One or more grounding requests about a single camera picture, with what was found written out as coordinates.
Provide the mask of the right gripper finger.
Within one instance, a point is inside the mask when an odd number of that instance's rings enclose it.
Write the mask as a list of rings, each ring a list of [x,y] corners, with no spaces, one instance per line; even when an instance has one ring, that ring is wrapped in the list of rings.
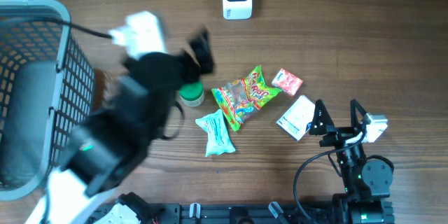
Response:
[[[350,101],[350,113],[351,113],[351,126],[356,128],[357,130],[361,130],[363,126],[358,119],[358,114],[360,114],[361,118],[367,114],[367,111],[359,104],[356,99],[352,99]]]
[[[315,103],[314,116],[309,129],[310,135],[324,135],[335,128],[335,124],[328,113],[322,99],[318,99]]]

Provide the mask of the white medicine box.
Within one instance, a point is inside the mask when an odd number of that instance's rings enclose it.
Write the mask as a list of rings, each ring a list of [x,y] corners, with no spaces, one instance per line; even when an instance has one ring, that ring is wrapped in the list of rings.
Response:
[[[296,141],[299,141],[311,127],[314,109],[315,104],[306,96],[301,95],[276,123]]]

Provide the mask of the green lid plastic jar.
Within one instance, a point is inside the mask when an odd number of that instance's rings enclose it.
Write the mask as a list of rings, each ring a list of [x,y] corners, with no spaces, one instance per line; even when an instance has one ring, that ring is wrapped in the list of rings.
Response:
[[[201,81],[185,84],[179,90],[182,102],[189,107],[199,106],[204,101],[204,87]]]

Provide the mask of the green Haribo candy bag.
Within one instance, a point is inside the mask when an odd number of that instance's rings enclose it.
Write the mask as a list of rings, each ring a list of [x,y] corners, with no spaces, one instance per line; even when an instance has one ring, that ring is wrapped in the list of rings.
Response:
[[[211,90],[230,127],[237,132],[244,122],[276,97],[281,89],[269,87],[258,65],[247,77]]]

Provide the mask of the mint wet wipes pack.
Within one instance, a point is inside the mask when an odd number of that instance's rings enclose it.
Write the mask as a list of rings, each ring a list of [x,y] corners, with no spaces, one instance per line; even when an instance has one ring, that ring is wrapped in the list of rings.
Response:
[[[195,123],[207,133],[205,157],[236,151],[229,138],[221,109],[196,119]]]

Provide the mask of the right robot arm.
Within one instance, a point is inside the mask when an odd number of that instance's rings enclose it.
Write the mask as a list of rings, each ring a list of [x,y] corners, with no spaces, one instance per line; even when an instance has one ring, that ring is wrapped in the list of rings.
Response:
[[[322,100],[315,103],[309,133],[321,135],[321,147],[333,147],[332,166],[342,178],[345,192],[332,196],[327,223],[393,223],[390,197],[393,163],[380,155],[367,156],[363,144],[378,140],[388,127],[383,115],[368,113],[355,99],[350,102],[351,124],[336,127]]]

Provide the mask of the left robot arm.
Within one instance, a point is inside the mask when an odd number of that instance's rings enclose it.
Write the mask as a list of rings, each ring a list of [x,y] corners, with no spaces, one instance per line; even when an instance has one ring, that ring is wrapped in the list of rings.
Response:
[[[190,36],[188,45],[191,53],[152,48],[126,56],[122,63],[128,72],[119,77],[112,104],[72,129],[28,223],[84,223],[146,159],[151,142],[168,139],[169,113],[180,106],[177,92],[214,70],[205,27]]]

